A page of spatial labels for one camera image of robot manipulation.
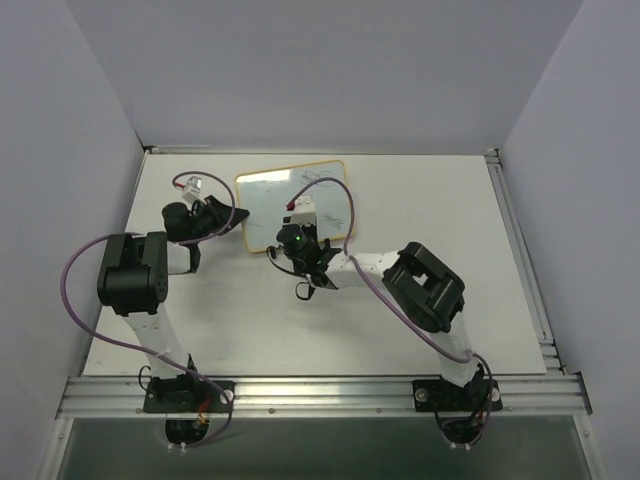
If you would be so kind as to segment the yellow framed whiteboard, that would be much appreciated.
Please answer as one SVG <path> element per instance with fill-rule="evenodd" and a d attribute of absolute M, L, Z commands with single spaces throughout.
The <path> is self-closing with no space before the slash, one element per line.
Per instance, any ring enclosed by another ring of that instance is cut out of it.
<path fill-rule="evenodd" d="M 238 175 L 238 205 L 250 212 L 242 227 L 247 251 L 275 246 L 278 231 L 296 212 L 303 219 L 315 216 L 321 240 L 344 238 L 350 222 L 346 183 L 346 167 L 338 159 Z"/>

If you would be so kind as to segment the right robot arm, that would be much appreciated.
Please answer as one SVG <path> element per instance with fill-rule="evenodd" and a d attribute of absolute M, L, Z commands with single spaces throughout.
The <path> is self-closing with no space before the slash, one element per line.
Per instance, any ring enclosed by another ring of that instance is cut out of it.
<path fill-rule="evenodd" d="M 457 274 L 418 242 L 388 253 L 353 254 L 320 241 L 309 195 L 290 200 L 286 210 L 276 241 L 292 264 L 288 273 L 306 287 L 300 300 L 310 300 L 320 289 L 368 287 L 435 350 L 443 380 L 460 388 L 472 381 L 478 359 L 458 318 L 465 284 Z"/>

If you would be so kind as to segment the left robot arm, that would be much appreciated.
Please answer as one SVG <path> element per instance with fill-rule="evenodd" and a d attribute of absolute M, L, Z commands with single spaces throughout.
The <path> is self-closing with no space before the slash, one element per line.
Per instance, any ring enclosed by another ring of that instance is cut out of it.
<path fill-rule="evenodd" d="M 169 277 L 195 273 L 201 259 L 199 243 L 228 233 L 249 215 L 246 209 L 208 196 L 190 206 L 180 202 L 166 205 L 162 231 L 108 237 L 97 294 L 101 304 L 122 317 L 134 332 L 153 380 L 173 381 L 194 368 L 164 306 Z"/>

